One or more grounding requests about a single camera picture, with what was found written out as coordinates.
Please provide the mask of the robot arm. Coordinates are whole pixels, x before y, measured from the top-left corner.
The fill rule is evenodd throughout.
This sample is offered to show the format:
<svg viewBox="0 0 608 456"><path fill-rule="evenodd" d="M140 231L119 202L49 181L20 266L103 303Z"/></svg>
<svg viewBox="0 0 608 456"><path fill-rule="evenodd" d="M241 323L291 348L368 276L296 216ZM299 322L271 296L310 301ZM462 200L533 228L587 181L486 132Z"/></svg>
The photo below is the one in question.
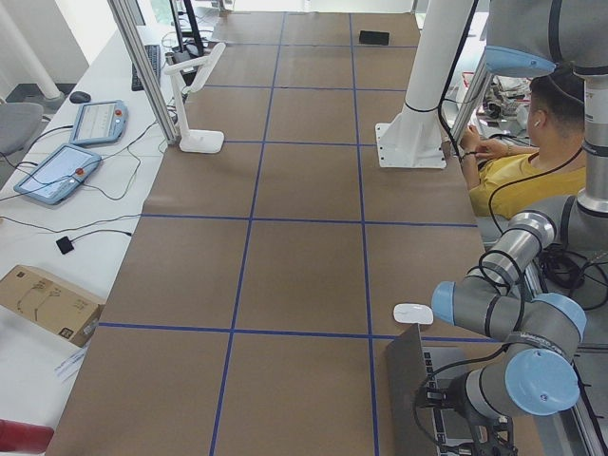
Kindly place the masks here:
<svg viewBox="0 0 608 456"><path fill-rule="evenodd" d="M574 197L532 204L508 223L493 248L459 283L443 282L431 306L445 322L501 343L478 369L445 389L421 386L417 409L453 409L471 439L443 452L513 455L512 420L570 409L580 389L572 365L582 341L582 307L561 294L525 300L510 290L546 247L607 246L607 5L603 1L494 1L489 7L485 63L490 73L532 77L570 64L584 81L585 187Z"/></svg>

